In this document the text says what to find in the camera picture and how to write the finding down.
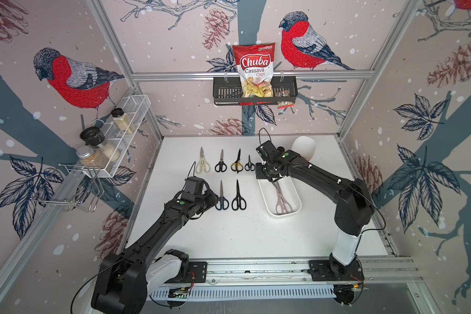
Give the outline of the cream kitchen shears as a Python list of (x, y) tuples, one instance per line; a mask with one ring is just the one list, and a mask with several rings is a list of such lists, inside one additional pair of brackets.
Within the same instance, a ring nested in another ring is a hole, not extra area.
[(196, 164), (195, 172), (196, 174), (209, 173), (211, 171), (211, 166), (205, 158), (204, 148), (200, 148), (200, 159)]

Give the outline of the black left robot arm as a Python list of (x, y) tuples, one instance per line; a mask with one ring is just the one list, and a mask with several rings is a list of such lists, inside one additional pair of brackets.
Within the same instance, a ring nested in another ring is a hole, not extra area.
[(184, 279), (188, 255), (170, 249), (158, 254), (169, 239), (194, 217), (218, 202), (218, 196), (200, 177), (188, 177), (183, 190), (165, 203), (156, 222), (119, 254), (108, 254), (99, 266), (91, 299), (102, 313), (140, 313), (152, 290), (170, 279)]

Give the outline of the dark blue handled scissors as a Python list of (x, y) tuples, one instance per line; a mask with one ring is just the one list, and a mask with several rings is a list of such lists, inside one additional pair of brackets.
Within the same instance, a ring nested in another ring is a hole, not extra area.
[(218, 211), (224, 211), (227, 210), (229, 207), (229, 202), (224, 196), (224, 187), (223, 187), (223, 182), (220, 182), (220, 193), (218, 197), (218, 202), (215, 205), (216, 210)]

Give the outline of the small black scissors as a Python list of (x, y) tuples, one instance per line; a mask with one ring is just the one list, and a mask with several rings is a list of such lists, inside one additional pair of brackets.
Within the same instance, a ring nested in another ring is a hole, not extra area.
[(244, 165), (245, 171), (255, 171), (255, 164), (251, 161), (251, 156), (248, 155), (248, 162)]

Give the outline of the long matte black scissors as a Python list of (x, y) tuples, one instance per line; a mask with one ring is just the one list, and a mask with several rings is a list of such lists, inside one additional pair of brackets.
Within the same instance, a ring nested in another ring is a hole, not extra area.
[(242, 197), (241, 192), (240, 192), (240, 186), (239, 186), (239, 181), (236, 181), (236, 196), (232, 200), (231, 207), (234, 211), (244, 211), (247, 208), (247, 202), (245, 199)]

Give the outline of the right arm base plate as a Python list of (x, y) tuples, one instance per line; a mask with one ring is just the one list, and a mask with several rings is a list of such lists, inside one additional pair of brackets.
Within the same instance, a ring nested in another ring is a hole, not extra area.
[(307, 271), (314, 282), (326, 281), (358, 281), (365, 280), (362, 265), (358, 259), (348, 266), (344, 266), (339, 262), (332, 260), (310, 260), (308, 262), (309, 270)]

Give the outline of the large black scissors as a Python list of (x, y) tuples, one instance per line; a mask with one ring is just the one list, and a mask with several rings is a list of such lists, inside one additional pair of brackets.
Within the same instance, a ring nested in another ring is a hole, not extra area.
[(225, 155), (224, 150), (222, 149), (221, 154), (220, 154), (220, 159), (217, 165), (215, 166), (215, 171), (217, 173), (224, 173), (228, 169), (228, 166), (225, 164), (225, 161), (224, 161), (224, 155)]

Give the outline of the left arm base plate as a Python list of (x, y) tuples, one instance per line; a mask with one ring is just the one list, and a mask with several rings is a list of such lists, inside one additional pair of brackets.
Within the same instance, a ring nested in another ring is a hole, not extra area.
[(174, 283), (205, 283), (208, 270), (208, 263), (201, 262), (183, 262), (179, 274), (173, 278)]

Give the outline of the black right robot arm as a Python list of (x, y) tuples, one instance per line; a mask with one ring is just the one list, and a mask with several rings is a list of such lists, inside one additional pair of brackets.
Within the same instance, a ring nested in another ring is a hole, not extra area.
[(354, 181), (334, 175), (307, 161), (293, 150), (276, 147), (268, 140), (256, 148), (262, 158), (256, 164), (256, 178), (277, 183), (284, 177), (298, 179), (336, 204), (336, 243), (329, 256), (329, 272), (335, 279), (356, 278), (357, 249), (364, 227), (375, 213), (371, 194), (362, 179)]

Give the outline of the yellow black scissors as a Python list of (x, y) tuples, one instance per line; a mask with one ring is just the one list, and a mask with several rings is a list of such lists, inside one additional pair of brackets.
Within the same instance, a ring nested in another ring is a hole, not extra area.
[(244, 166), (241, 164), (241, 149), (238, 150), (238, 155), (234, 163), (231, 164), (230, 168), (236, 173), (240, 173), (244, 170)]

